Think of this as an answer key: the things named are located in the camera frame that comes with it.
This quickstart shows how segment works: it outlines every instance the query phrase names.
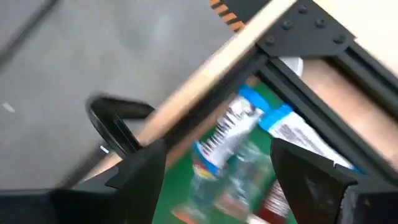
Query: orange stripe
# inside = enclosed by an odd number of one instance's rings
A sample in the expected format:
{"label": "orange stripe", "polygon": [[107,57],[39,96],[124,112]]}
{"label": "orange stripe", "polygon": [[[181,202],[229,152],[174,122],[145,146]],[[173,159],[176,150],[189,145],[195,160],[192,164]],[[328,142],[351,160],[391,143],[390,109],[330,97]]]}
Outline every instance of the orange stripe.
{"label": "orange stripe", "polygon": [[234,22],[231,25],[229,25],[229,28],[231,28],[231,30],[240,29],[242,27],[244,27],[244,23],[242,21]]}
{"label": "orange stripe", "polygon": [[212,5],[217,4],[219,2],[220,2],[220,0],[210,0],[210,5],[212,6]]}
{"label": "orange stripe", "polygon": [[235,18],[236,18],[236,15],[233,14],[232,12],[229,13],[229,14],[227,14],[227,15],[225,15],[225,16],[223,16],[224,22],[228,22],[228,21],[230,21],[231,19],[235,19]]}
{"label": "orange stripe", "polygon": [[225,11],[227,11],[228,10],[228,7],[226,7],[226,5],[220,5],[220,6],[218,6],[216,9],[215,9],[215,11],[218,13],[218,14],[220,14],[220,13],[222,13],[222,12],[225,12]]}
{"label": "orange stripe", "polygon": [[239,32],[242,28],[243,28],[243,27],[237,28],[236,30],[234,30],[234,32]]}

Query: black handle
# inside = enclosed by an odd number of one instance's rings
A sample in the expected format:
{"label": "black handle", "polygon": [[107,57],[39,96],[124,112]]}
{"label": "black handle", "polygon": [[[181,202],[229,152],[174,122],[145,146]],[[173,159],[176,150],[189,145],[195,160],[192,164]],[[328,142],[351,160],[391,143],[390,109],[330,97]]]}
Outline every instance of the black handle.
{"label": "black handle", "polygon": [[90,121],[102,138],[121,156],[136,152],[142,146],[123,122],[124,119],[145,119],[154,108],[141,101],[98,94],[86,102]]}

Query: bottle label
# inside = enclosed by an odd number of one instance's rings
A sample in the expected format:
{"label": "bottle label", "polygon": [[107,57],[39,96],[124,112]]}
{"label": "bottle label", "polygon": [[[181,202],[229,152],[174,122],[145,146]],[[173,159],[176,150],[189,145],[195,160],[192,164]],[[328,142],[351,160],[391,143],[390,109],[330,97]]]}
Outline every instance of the bottle label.
{"label": "bottle label", "polygon": [[280,187],[279,181],[275,181],[264,203],[264,207],[270,212],[286,217],[289,212],[289,205],[287,204],[285,195]]}
{"label": "bottle label", "polygon": [[238,96],[229,104],[224,116],[218,120],[213,135],[194,144],[196,152],[213,175],[222,169],[263,114],[262,110]]}
{"label": "bottle label", "polygon": [[289,115],[276,122],[268,130],[274,138],[280,138],[296,146],[333,160],[335,163],[354,169],[354,165],[332,149],[318,133],[311,128],[298,114]]}

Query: screw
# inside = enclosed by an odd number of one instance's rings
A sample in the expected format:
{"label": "screw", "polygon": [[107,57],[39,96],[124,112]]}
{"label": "screw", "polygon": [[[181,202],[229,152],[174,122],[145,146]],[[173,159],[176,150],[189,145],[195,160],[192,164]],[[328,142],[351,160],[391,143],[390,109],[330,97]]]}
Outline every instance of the screw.
{"label": "screw", "polygon": [[286,20],[282,23],[282,28],[284,30],[290,30],[293,27],[293,23],[289,20]]}
{"label": "screw", "polygon": [[308,9],[307,9],[306,6],[301,5],[301,6],[298,7],[298,13],[300,13],[300,14],[306,14],[307,12],[308,12]]}
{"label": "screw", "polygon": [[266,38],[266,45],[268,46],[273,46],[275,44],[275,37],[273,36],[268,36]]}
{"label": "screw", "polygon": [[335,38],[333,38],[333,41],[336,44],[342,44],[346,41],[346,36],[343,34],[340,34],[340,35],[336,36]]}
{"label": "screw", "polygon": [[320,29],[325,28],[325,26],[326,26],[326,21],[325,21],[324,19],[316,19],[316,20],[315,20],[315,26],[316,26],[317,28],[320,28]]}

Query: concrete floor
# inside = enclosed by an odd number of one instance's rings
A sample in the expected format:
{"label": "concrete floor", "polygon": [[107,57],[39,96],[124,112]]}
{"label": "concrete floor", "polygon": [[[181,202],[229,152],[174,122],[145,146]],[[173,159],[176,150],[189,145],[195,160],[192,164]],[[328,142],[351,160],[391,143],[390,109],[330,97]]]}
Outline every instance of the concrete floor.
{"label": "concrete floor", "polygon": [[16,30],[20,28],[42,0],[1,0],[0,1],[0,50],[5,46]]}
{"label": "concrete floor", "polygon": [[57,185],[93,150],[93,92],[159,106],[231,36],[207,0],[61,1],[0,74],[0,189]]}

